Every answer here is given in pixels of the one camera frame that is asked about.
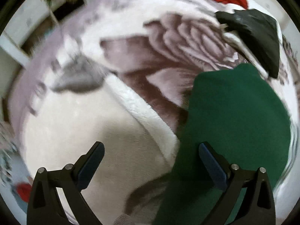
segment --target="black cloth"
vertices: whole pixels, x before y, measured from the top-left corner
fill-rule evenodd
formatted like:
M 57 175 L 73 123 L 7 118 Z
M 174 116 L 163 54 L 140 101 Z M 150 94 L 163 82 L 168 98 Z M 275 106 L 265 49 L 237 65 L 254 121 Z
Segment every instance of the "black cloth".
M 269 76 L 277 79 L 280 52 L 276 20 L 256 9 L 216 12 L 216 17 L 220 24 L 228 25 L 227 31 L 238 32 Z

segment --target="white fabric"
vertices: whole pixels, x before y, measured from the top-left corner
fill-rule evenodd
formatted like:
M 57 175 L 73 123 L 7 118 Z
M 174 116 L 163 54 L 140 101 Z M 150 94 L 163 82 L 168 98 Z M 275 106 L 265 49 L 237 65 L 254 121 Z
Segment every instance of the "white fabric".
M 273 194 L 276 210 L 276 225 L 280 225 L 288 217 L 300 197 L 300 129 L 299 126 L 291 126 L 292 145 L 289 150 L 288 163 L 282 178 L 277 183 Z
M 205 18 L 218 25 L 216 19 L 202 11 L 217 11 L 209 0 L 188 1 L 192 2 L 133 0 L 130 6 L 113 13 L 101 4 L 96 11 L 101 19 L 81 36 L 82 51 L 114 71 L 119 68 L 105 59 L 99 46 L 101 38 L 146 35 L 143 23 L 159 19 L 165 12 Z M 202 10 L 198 9 L 199 1 Z M 61 65 L 69 60 L 66 50 L 69 49 L 63 46 L 57 55 Z M 52 77 L 46 73 L 46 85 Z M 291 117 L 298 120 L 298 107 L 293 108 L 297 105 L 294 89 L 278 85 L 274 90 L 288 101 Z M 114 75 L 106 78 L 103 88 L 88 94 L 48 92 L 39 102 L 38 115 L 28 116 L 23 137 L 22 155 L 32 175 L 40 167 L 56 170 L 74 163 L 95 141 L 105 144 L 103 163 L 82 192 L 104 225 L 112 224 L 123 213 L 126 199 L 134 189 L 171 170 L 178 148 L 178 139 L 157 113 Z

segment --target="green cloth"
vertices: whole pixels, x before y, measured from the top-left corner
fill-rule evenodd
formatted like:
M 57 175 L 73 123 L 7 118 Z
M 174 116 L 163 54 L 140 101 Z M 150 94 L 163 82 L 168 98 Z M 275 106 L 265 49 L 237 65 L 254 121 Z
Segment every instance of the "green cloth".
M 265 167 L 274 188 L 288 159 L 290 120 L 282 102 L 251 64 L 197 76 L 189 116 L 154 225 L 199 225 L 222 192 L 198 156 L 207 141 L 246 170 Z M 232 221 L 243 199 L 240 194 Z

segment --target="blanket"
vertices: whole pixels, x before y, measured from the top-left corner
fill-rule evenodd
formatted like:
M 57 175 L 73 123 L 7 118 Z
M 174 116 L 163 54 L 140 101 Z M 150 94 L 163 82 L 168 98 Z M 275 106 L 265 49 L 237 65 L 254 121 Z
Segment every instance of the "blanket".
M 104 224 L 122 213 L 151 223 L 159 201 L 142 204 L 153 204 L 148 190 L 165 187 L 195 77 L 248 62 L 214 17 L 226 10 L 213 0 L 95 0 L 56 28 L 10 98 L 30 172 L 60 169 L 102 141 L 106 157 L 86 200 Z M 266 81 L 296 122 L 295 88 L 280 58 L 280 77 Z M 93 190 L 103 191 L 100 199 Z

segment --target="blue gripper pad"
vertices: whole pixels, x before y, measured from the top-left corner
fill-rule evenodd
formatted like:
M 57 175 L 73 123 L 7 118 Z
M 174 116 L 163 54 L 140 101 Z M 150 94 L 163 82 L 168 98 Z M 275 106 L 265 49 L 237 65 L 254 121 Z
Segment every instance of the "blue gripper pad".
M 86 158 L 84 165 L 78 173 L 77 189 L 79 191 L 88 187 L 98 166 L 100 165 L 105 153 L 104 145 L 101 142 L 96 142 L 83 158 Z
M 227 175 L 208 150 L 205 143 L 199 145 L 199 156 L 215 186 L 225 192 L 227 189 Z

